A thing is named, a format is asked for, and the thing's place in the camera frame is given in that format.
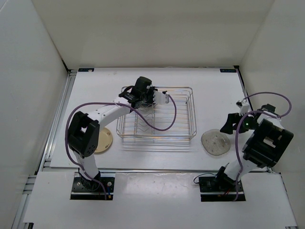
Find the clear glass plate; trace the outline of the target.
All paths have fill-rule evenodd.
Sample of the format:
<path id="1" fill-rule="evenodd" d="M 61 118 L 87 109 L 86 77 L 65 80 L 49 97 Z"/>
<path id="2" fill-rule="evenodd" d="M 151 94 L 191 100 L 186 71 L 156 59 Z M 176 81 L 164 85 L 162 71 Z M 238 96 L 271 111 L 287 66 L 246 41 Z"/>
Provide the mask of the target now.
<path id="1" fill-rule="evenodd" d="M 204 132 L 201 142 L 205 150 L 213 156 L 221 156 L 231 148 L 231 142 L 226 134 L 219 129 L 211 129 Z"/>

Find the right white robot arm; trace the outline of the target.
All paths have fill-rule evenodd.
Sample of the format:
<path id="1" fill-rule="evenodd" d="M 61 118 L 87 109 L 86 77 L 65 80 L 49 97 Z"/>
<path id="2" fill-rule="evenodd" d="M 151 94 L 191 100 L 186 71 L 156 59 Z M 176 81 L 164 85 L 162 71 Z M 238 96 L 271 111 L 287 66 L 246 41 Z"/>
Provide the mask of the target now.
<path id="1" fill-rule="evenodd" d="M 243 155 L 221 167 L 214 178 L 218 190 L 235 188 L 241 177 L 255 168 L 274 167 L 294 137 L 281 125 L 275 107 L 270 104 L 262 105 L 252 114 L 229 114 L 220 132 L 231 135 L 235 131 L 238 136 L 249 130 L 253 133 L 242 148 Z"/>

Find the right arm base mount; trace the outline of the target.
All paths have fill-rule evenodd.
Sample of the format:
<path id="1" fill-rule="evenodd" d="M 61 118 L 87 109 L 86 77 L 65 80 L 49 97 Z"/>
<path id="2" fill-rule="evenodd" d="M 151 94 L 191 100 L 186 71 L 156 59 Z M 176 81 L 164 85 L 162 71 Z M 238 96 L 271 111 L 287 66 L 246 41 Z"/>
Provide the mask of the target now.
<path id="1" fill-rule="evenodd" d="M 202 202 L 242 202 L 246 201 L 241 181 L 226 180 L 213 173 L 200 174 L 193 179 L 199 186 Z"/>

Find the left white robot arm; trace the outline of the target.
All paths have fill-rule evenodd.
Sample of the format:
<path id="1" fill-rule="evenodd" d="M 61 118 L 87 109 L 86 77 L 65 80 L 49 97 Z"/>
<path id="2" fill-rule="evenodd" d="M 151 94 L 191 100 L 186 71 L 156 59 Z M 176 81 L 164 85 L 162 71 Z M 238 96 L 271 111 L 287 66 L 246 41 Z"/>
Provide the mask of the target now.
<path id="1" fill-rule="evenodd" d="M 99 102 L 100 108 L 89 113 L 80 109 L 92 103 L 84 103 L 70 113 L 65 127 L 65 150 L 69 160 L 78 167 L 81 184 L 86 190 L 105 189 L 94 157 L 100 130 L 122 116 L 138 112 L 143 104 L 157 103 L 157 93 L 152 81 L 140 76 L 135 85 L 127 87 L 112 102 Z"/>

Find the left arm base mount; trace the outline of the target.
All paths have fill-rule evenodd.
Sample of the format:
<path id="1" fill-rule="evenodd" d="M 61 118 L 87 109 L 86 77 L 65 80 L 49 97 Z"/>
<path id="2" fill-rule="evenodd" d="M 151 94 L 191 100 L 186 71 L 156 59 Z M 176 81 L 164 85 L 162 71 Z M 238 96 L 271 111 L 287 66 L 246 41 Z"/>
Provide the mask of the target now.
<path id="1" fill-rule="evenodd" d="M 113 200 L 115 175 L 108 174 L 100 177 L 100 182 L 104 188 L 97 182 L 90 181 L 85 183 L 79 173 L 74 173 L 73 183 L 71 186 L 71 200 Z"/>

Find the cream floral plate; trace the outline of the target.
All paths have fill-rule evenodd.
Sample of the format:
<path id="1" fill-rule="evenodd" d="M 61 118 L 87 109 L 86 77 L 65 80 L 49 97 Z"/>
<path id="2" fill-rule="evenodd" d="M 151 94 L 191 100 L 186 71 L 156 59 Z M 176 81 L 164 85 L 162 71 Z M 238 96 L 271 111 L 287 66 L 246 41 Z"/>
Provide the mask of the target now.
<path id="1" fill-rule="evenodd" d="M 99 132 L 99 140 L 98 140 L 98 146 L 95 150 L 95 154 L 101 154 L 107 151 L 113 142 L 113 135 L 111 131 L 108 128 L 103 128 Z"/>

